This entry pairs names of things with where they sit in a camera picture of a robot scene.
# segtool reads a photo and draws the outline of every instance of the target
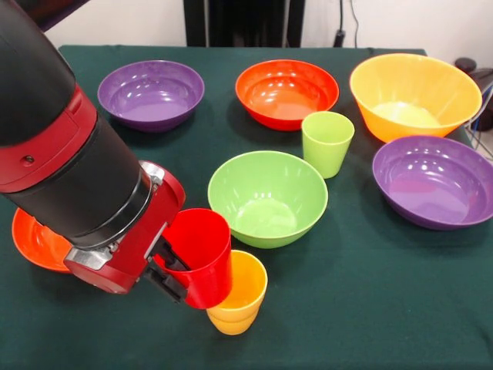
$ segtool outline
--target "white wall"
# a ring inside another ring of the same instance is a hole
[[[45,34],[56,47],[185,46],[183,0],[90,0]]]
[[[493,0],[354,0],[358,47],[420,48],[453,62],[469,56],[493,67]],[[306,0],[302,47],[332,46],[339,0]],[[344,46],[354,46],[355,23],[344,0]]]
[[[470,56],[493,67],[493,0],[354,0],[354,8],[360,47],[423,48],[447,62]],[[332,46],[338,27],[339,0],[306,0],[303,47]],[[349,0],[344,29],[344,46],[354,46]],[[185,46],[183,0],[90,0],[46,35],[57,47]]]

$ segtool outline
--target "bowl rim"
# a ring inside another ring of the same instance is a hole
[[[259,301],[263,300],[263,298],[265,297],[265,294],[267,292],[267,285],[269,284],[269,275],[267,274],[267,269],[265,268],[265,266],[263,265],[262,261],[259,260],[257,257],[255,257],[253,254],[251,253],[248,253],[246,251],[241,251],[239,249],[232,249],[231,250],[231,258],[233,258],[233,253],[235,254],[244,254],[246,255],[248,258],[251,258],[253,259],[255,262],[257,262],[260,267],[262,268],[262,272],[263,272],[263,275],[265,276],[265,284],[263,285],[263,289],[262,289],[262,293],[260,293],[253,301],[251,301],[249,304],[246,304],[242,307],[238,307],[238,308],[219,308],[217,306],[214,306],[214,307],[211,307],[211,308],[207,308],[207,311],[211,310],[211,311],[215,311],[214,308],[216,310],[221,310],[221,311],[225,311],[225,312],[236,312],[236,311],[244,311],[248,308],[251,308],[253,307],[255,304],[257,304]],[[223,322],[228,322],[228,321],[224,321],[224,320],[221,320],[220,318],[216,318],[217,320],[219,321],[223,321]]]
[[[144,64],[144,63],[170,64],[170,65],[175,65],[175,66],[183,67],[184,69],[188,69],[193,75],[195,75],[198,78],[198,80],[200,82],[200,94],[199,94],[199,96],[197,96],[196,102],[190,108],[188,108],[185,112],[176,114],[175,116],[167,117],[165,119],[152,120],[152,121],[142,121],[142,120],[134,120],[134,119],[128,119],[128,118],[125,118],[125,117],[119,117],[119,116],[117,116],[113,110],[109,109],[108,106],[106,106],[105,104],[102,103],[102,100],[101,100],[101,89],[102,89],[103,84],[105,82],[107,82],[108,79],[111,78],[113,75],[115,75],[117,72],[119,72],[119,71],[121,71],[123,69],[127,69],[129,67],[137,66],[137,65],[140,65],[140,64]],[[140,125],[140,124],[142,124],[142,125],[149,125],[149,124],[153,124],[153,123],[164,123],[164,122],[170,121],[171,119],[175,119],[177,117],[180,117],[183,114],[187,114],[187,113],[193,111],[199,105],[199,103],[202,101],[202,99],[203,99],[203,97],[205,95],[205,92],[206,92],[206,84],[203,81],[202,76],[195,69],[193,69],[192,67],[190,67],[190,66],[188,66],[186,64],[180,63],[180,62],[174,62],[172,60],[166,60],[166,59],[148,59],[148,60],[141,60],[141,61],[138,61],[138,62],[132,62],[132,63],[129,63],[129,64],[125,64],[124,66],[120,66],[119,68],[114,69],[113,71],[111,71],[110,73],[108,73],[101,80],[101,82],[98,84],[97,97],[98,97],[98,101],[99,101],[99,104],[101,105],[101,107],[106,112],[108,112],[111,116],[114,116],[117,119],[124,119],[125,121],[131,122],[132,124],[136,124],[136,125]]]
[[[245,152],[245,153],[241,153],[237,156],[234,156],[232,158],[229,158],[226,162],[224,162],[223,164],[221,164],[219,167],[217,167],[217,169],[214,171],[213,175],[211,176],[210,180],[209,180],[209,184],[207,185],[207,201],[210,205],[210,208],[212,210],[214,210],[214,206],[211,202],[211,184],[213,183],[213,180],[215,179],[215,177],[217,176],[217,174],[219,173],[220,170],[222,170],[225,166],[227,166],[229,163],[233,162],[234,160],[238,160],[239,158],[241,157],[244,157],[244,156],[252,156],[252,155],[258,155],[258,154],[274,154],[274,155],[279,155],[279,156],[285,156],[285,157],[289,157],[293,160],[296,160],[300,163],[302,163],[303,165],[307,166],[308,168],[310,168],[314,173],[315,173],[315,176],[320,180],[320,183],[323,184],[323,189],[324,189],[324,200],[323,200],[323,206],[322,206],[322,209],[321,211],[317,214],[317,216],[306,226],[306,227],[303,227],[299,230],[296,230],[290,234],[285,234],[285,235],[279,235],[279,236],[275,236],[275,237],[260,237],[258,235],[252,235],[252,234],[246,234],[240,230],[237,230],[235,227],[232,227],[230,225],[230,228],[232,231],[238,233],[238,234],[242,234],[246,237],[252,237],[252,238],[256,238],[256,239],[259,239],[259,240],[265,240],[265,241],[275,241],[275,240],[279,240],[279,239],[284,239],[284,238],[288,238],[288,237],[294,237],[298,234],[301,234],[303,232],[306,232],[308,231],[309,229],[311,229],[317,222],[320,218],[322,218],[322,216],[325,214],[325,211],[327,210],[327,205],[328,205],[328,202],[329,202],[329,190],[328,190],[328,185],[325,183],[325,180],[323,179],[322,175],[319,174],[319,172],[315,169],[315,167],[313,167],[311,164],[309,164],[307,161],[305,160],[302,160],[301,158],[299,158],[298,156],[295,156],[293,154],[290,154],[290,153],[286,153],[286,152],[280,152],[280,151],[277,151],[277,150],[254,150],[254,151],[251,151],[251,152]],[[214,212],[217,212],[218,214],[221,214],[217,209],[214,210]]]
[[[433,57],[430,57],[428,55],[412,54],[412,53],[406,53],[406,52],[390,52],[390,53],[386,53],[386,54],[372,56],[372,57],[370,57],[368,59],[365,59],[363,62],[359,63],[356,67],[354,67],[353,71],[350,74],[350,77],[349,77],[349,89],[350,89],[351,93],[353,94],[353,97],[356,99],[357,103],[358,104],[361,104],[368,112],[371,112],[375,116],[377,116],[377,117],[379,117],[381,119],[385,119],[386,121],[391,122],[391,123],[393,123],[395,125],[398,125],[398,126],[401,126],[401,127],[405,127],[405,128],[413,127],[413,126],[404,125],[403,123],[399,123],[397,121],[392,121],[392,120],[390,120],[390,119],[382,116],[381,114],[375,113],[375,111],[372,108],[370,108],[366,103],[363,103],[363,101],[354,92],[354,87],[353,87],[354,74],[361,67],[363,67],[363,66],[365,66],[367,64],[370,64],[370,63],[374,62],[377,59],[400,58],[400,57],[403,57],[403,56],[406,57],[406,58],[409,58],[409,59],[425,59],[425,60],[428,60],[430,62],[435,62],[437,64],[440,64],[440,65],[442,65],[443,67],[445,67],[447,69],[454,70],[457,74],[461,74],[464,77],[467,77],[468,80],[469,80],[469,82],[475,87],[476,95],[477,95],[477,98],[478,98],[477,99],[478,104],[477,104],[477,108],[475,109],[475,111],[471,115],[466,116],[464,119],[458,119],[458,120],[456,120],[453,123],[449,123],[448,125],[440,125],[439,128],[458,127],[458,126],[462,125],[463,123],[466,123],[467,121],[469,121],[479,111],[479,109],[482,106],[482,100],[483,100],[483,97],[482,97],[482,94],[481,94],[481,90],[479,89],[479,87],[476,84],[476,82],[474,82],[474,80],[470,76],[468,76],[467,73],[462,72],[459,68],[457,68],[457,67],[455,67],[455,66],[453,66],[453,65],[451,65],[451,64],[449,64],[447,62],[444,62],[443,60],[440,60],[440,59],[437,59],[437,58],[433,58]],[[435,129],[437,129],[437,127],[419,127],[419,129],[420,130],[435,130]]]
[[[305,65],[305,66],[309,66],[311,68],[315,68],[315,69],[318,69],[319,71],[321,71],[323,74],[327,75],[329,77],[329,79],[331,80],[331,82],[335,85],[336,87],[336,96],[334,98],[334,101],[332,103],[328,103],[327,104],[327,108],[323,108],[322,110],[318,110],[317,112],[324,112],[324,111],[327,111],[329,109],[331,109],[333,106],[336,105],[337,101],[339,100],[339,95],[340,95],[340,88],[339,88],[339,84],[337,83],[337,80],[325,69],[323,69],[322,67],[319,67],[313,63],[309,63],[309,62],[305,62],[303,60],[298,60],[298,59],[268,59],[268,60],[264,60],[263,62],[258,62],[258,63],[255,63],[253,65],[251,65],[250,67],[244,69],[240,75],[236,78],[236,82],[235,82],[235,85],[234,85],[234,91],[236,93],[236,97],[238,98],[238,100],[247,108],[247,109],[250,109],[252,110],[255,114],[258,114],[260,116],[264,116],[266,118],[269,118],[269,119],[275,119],[275,120],[279,120],[279,121],[285,121],[285,122],[289,122],[289,123],[295,123],[297,121],[300,121],[302,120],[304,117],[300,117],[300,118],[293,118],[293,119],[280,119],[278,117],[275,117],[275,116],[269,116],[267,114],[263,114],[263,113],[258,113],[255,109],[253,109],[250,104],[247,104],[247,102],[241,97],[241,95],[239,94],[238,92],[238,89],[239,89],[239,82],[240,80],[244,77],[245,74],[247,74],[247,72],[249,72],[250,70],[252,69],[255,69],[255,68],[258,68],[259,66],[264,66],[264,65],[268,65],[268,64],[272,64],[272,63],[275,63],[275,62],[294,62],[294,63],[297,63],[297,64],[301,64],[301,65]]]
[[[14,217],[12,219],[12,225],[11,225],[11,233],[12,233],[12,239],[14,241],[15,249],[29,262],[32,264],[35,264],[38,267],[45,268],[46,270],[54,271],[54,272],[60,272],[63,274],[71,274],[72,272],[69,270],[68,267],[63,265],[63,267],[55,267],[50,264],[46,264],[41,261],[37,261],[35,258],[32,258],[32,256],[28,255],[23,248],[20,247],[21,240],[19,239],[19,232],[17,232],[17,229],[19,227],[19,222],[21,220],[21,217],[24,217],[27,219],[28,222],[33,222],[36,223],[38,222],[33,216],[28,214],[25,210],[22,208],[17,208],[14,212]]]
[[[402,206],[400,203],[398,203],[397,201],[395,201],[393,197],[391,197],[391,195],[383,188],[382,183],[379,181],[378,177],[376,176],[376,161],[377,161],[377,158],[379,156],[381,156],[382,152],[384,152],[385,150],[387,150],[387,148],[389,146],[398,145],[399,142],[401,142],[401,141],[412,140],[412,139],[417,139],[417,138],[423,138],[423,139],[425,138],[427,140],[434,140],[436,142],[443,142],[443,143],[447,143],[447,144],[450,144],[450,145],[453,145],[453,146],[462,147],[462,148],[466,149],[467,151],[469,151],[473,156],[476,156],[479,159],[479,161],[481,161],[482,163],[486,163],[489,166],[491,166],[491,172],[493,173],[493,165],[491,163],[489,163],[481,154],[479,154],[478,152],[476,152],[470,146],[468,146],[466,144],[463,144],[463,143],[460,143],[457,140],[448,139],[446,137],[437,137],[437,136],[428,136],[428,135],[403,136],[403,137],[400,137],[400,138],[395,139],[393,141],[390,141],[389,143],[385,143],[374,154],[374,157],[373,157],[373,160],[372,160],[372,163],[371,163],[371,172],[373,174],[373,178],[374,178],[375,182],[377,183],[378,188],[380,189],[380,191],[388,199],[392,200],[392,202],[396,203],[399,207],[403,208],[404,210],[406,210],[410,214],[413,214],[414,216],[419,217],[422,220],[427,220],[427,221],[430,221],[430,222],[434,222],[436,224],[440,224],[440,225],[446,226],[446,227],[469,227],[469,226],[474,226],[474,225],[477,225],[477,224],[481,224],[481,223],[489,220],[491,217],[493,217],[493,208],[492,208],[491,211],[489,212],[489,214],[487,214],[486,216],[483,216],[482,218],[478,218],[477,220],[474,220],[474,221],[456,222],[456,223],[444,222],[444,221],[435,220],[435,219],[432,219],[432,218],[429,218],[429,217],[426,217],[426,216],[422,216],[420,214],[416,214],[412,210],[409,210],[406,207]]]

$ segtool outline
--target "red cup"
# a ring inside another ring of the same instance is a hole
[[[231,232],[226,220],[205,208],[182,210],[163,236],[191,270],[160,267],[187,288],[185,302],[193,308],[211,308],[231,291]]]

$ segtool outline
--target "yellow bowl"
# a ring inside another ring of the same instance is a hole
[[[350,89],[367,128],[385,143],[403,136],[448,135],[482,103],[481,91],[467,74],[415,54],[367,59],[352,72]]]

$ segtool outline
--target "purple bowl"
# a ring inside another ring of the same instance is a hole
[[[493,166],[469,146],[434,136],[407,136],[383,145],[373,175],[404,218],[453,230],[493,216]]]
[[[204,83],[188,66],[166,60],[128,64],[111,72],[98,100],[125,126],[161,133],[184,122],[203,98]]]

